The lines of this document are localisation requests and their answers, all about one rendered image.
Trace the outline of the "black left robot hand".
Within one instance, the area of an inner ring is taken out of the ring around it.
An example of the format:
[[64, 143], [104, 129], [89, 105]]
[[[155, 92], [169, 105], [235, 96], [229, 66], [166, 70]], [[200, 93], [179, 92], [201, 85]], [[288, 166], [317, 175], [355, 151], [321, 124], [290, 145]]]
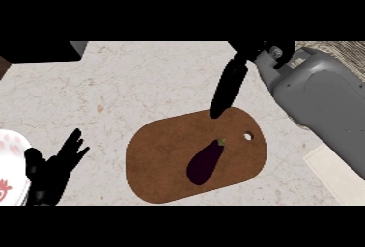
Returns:
[[71, 172], [90, 150], [89, 147], [80, 149], [83, 142], [82, 130], [76, 128], [58, 154], [49, 159], [36, 148], [25, 150], [25, 175], [30, 179], [25, 203], [28, 206], [55, 206], [59, 203]]

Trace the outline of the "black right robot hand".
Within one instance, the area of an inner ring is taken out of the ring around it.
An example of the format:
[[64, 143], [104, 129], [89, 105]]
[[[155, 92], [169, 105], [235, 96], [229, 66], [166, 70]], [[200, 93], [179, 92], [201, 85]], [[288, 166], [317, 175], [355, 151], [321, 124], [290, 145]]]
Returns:
[[296, 51], [294, 41], [229, 41], [237, 51], [225, 68], [210, 106], [210, 117], [216, 119], [231, 107], [249, 72], [247, 62], [254, 62], [266, 52], [280, 69], [291, 60]]

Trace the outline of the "brown wooden cutting board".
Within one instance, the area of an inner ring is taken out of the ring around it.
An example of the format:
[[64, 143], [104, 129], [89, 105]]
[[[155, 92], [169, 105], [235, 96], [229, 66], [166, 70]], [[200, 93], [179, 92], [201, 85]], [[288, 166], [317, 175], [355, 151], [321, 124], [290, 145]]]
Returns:
[[231, 107], [219, 118], [200, 111], [147, 124], [126, 154], [130, 187], [167, 203], [252, 179], [266, 161], [266, 142], [250, 114]]

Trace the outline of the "dark purple eggplant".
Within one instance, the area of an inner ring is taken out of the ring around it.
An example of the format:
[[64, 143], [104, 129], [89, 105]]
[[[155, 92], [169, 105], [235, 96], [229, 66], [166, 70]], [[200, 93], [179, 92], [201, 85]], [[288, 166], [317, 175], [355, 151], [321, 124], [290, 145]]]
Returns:
[[223, 155], [225, 139], [215, 140], [197, 153], [186, 166], [186, 176], [195, 185], [203, 185], [216, 170]]

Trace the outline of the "cream flat board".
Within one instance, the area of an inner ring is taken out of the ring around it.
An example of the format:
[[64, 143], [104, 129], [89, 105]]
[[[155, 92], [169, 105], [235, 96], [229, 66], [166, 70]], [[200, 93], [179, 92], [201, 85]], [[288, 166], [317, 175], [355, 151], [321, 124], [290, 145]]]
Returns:
[[365, 206], [365, 180], [325, 144], [305, 156], [305, 163], [339, 203], [345, 206]]

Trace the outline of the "white plate with red pattern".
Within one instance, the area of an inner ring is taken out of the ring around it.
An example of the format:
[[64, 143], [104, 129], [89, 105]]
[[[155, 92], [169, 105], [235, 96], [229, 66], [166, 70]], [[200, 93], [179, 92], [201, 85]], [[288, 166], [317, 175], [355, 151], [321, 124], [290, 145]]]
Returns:
[[0, 129], [0, 206], [21, 206], [30, 187], [24, 151], [31, 147], [14, 130]]

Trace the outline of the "dark brown cabinet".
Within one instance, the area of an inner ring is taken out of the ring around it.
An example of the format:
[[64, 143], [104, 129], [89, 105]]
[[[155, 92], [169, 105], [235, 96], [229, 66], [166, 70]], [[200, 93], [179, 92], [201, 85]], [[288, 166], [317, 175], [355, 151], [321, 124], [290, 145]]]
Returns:
[[12, 63], [0, 56], [0, 80], [9, 70]]

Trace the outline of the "black appliance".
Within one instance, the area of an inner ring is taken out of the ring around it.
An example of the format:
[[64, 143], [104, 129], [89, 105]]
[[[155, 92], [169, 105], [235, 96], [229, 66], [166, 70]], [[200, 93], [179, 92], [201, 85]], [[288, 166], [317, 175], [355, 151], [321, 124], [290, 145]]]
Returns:
[[14, 64], [76, 62], [83, 58], [86, 41], [0, 41], [0, 56]]

